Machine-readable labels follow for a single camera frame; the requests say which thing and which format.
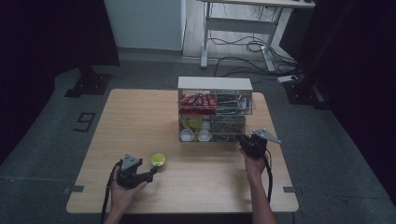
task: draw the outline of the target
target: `black stand base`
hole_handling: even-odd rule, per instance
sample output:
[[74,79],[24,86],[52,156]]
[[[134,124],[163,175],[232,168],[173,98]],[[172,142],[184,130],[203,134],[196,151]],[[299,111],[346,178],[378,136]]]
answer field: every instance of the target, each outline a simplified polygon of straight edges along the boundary
[[78,98],[81,94],[103,95],[111,80],[109,74],[95,74],[91,67],[80,67],[81,77],[72,90],[64,97]]
[[314,90],[308,91],[306,88],[303,89],[300,83],[285,82],[283,87],[288,95],[289,103],[292,105],[313,105],[315,109],[329,109],[322,97],[318,96],[320,93]]

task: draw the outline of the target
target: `desk leg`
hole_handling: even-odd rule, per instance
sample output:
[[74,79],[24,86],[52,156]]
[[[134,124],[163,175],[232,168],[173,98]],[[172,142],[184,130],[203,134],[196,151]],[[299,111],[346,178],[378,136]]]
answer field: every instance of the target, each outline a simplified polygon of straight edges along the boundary
[[205,34],[204,34],[204,42],[202,43],[201,49],[201,67],[207,68],[207,33],[208,33],[208,26],[207,22],[210,20],[210,3],[207,3],[206,9],[206,17],[205,17]]
[[265,63],[267,64],[268,71],[271,73],[275,72],[275,68],[274,68],[273,62],[271,60],[269,49],[271,48],[271,44],[274,40],[276,28],[277,28],[277,25],[279,24],[280,15],[282,15],[282,10],[283,10],[283,7],[277,8],[276,17],[275,17],[275,20],[271,27],[271,31],[268,36],[267,43],[266,43],[265,47],[262,47],[262,56],[264,57]]

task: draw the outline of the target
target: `table top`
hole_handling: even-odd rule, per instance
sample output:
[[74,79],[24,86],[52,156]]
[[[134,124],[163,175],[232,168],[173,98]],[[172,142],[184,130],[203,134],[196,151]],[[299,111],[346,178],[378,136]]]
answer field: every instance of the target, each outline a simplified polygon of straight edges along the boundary
[[[253,115],[247,133],[266,128],[276,135],[262,94],[254,92]],[[237,143],[197,143],[178,140],[177,91],[113,90],[106,102],[76,186],[67,204],[69,213],[100,213],[106,182],[125,153],[143,159],[137,172],[148,172],[150,158],[162,153],[166,163],[153,182],[139,192],[128,208],[133,214],[246,213],[251,201],[245,164]],[[294,212],[299,205],[280,145],[268,142],[272,155],[275,212]],[[268,176],[262,175],[264,188]]]
[[209,3],[225,3],[225,4],[240,4],[240,5],[255,5],[268,7],[315,7],[315,3],[311,1],[306,3],[304,0],[199,0]]

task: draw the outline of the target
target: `white wall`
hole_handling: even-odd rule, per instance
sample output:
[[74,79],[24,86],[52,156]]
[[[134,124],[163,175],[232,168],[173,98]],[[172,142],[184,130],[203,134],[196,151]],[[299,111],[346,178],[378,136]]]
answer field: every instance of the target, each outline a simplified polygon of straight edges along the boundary
[[182,50],[186,0],[105,0],[117,47]]

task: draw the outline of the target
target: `gray gripper bracket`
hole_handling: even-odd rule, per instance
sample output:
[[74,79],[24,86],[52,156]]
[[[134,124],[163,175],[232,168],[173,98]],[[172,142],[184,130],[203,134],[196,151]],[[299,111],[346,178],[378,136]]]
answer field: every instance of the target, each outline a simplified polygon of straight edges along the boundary
[[253,133],[256,134],[257,136],[259,136],[260,138],[269,140],[271,142],[275,142],[280,144],[280,140],[278,140],[276,137],[274,137],[273,135],[271,135],[266,129],[256,129],[253,130]]
[[124,160],[122,161],[121,170],[124,171],[138,163],[139,163],[139,159],[137,159],[129,154],[125,154]]

